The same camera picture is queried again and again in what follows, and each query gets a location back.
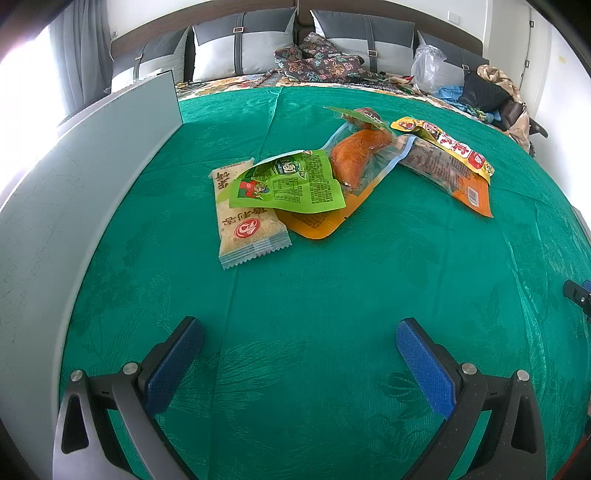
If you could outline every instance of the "vacuum-sealed meat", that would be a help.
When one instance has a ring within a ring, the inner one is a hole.
[[[363,169],[374,151],[392,142],[392,134],[383,129],[364,129],[339,142],[330,152],[335,178],[352,189],[359,187]]]

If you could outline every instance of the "green bedspread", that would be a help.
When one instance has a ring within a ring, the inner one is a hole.
[[[223,271],[209,172],[319,148],[342,123],[326,105],[428,119],[468,143],[496,170],[495,218],[398,166],[332,236],[292,232],[293,246]],[[562,285],[591,277],[591,255],[532,158],[471,119],[379,93],[274,87],[180,106],[184,125],[135,182],[90,263],[62,388],[75,368],[105,374],[141,360],[193,315],[205,345],[158,421],[200,479],[395,480],[442,420],[395,346],[397,323],[413,316],[460,362],[492,375],[530,372],[548,475],[558,470],[589,395],[589,331]]]

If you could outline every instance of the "yellow snack package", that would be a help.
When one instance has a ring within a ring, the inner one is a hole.
[[[405,116],[392,122],[390,127],[405,133],[416,134],[420,138],[431,142],[461,161],[474,173],[480,175],[489,185],[491,184],[491,177],[495,169],[486,161],[484,156],[472,150],[468,145],[454,140],[437,125]]]

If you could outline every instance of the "white panel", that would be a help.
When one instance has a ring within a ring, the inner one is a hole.
[[[90,259],[127,191],[182,124],[172,75],[82,118],[0,210],[0,417],[50,479],[61,355]]]

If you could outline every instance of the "black bag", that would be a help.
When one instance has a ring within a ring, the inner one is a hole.
[[[464,92],[458,102],[483,112],[494,112],[509,98],[511,95],[502,87],[485,80],[476,72],[469,72],[464,78]]]

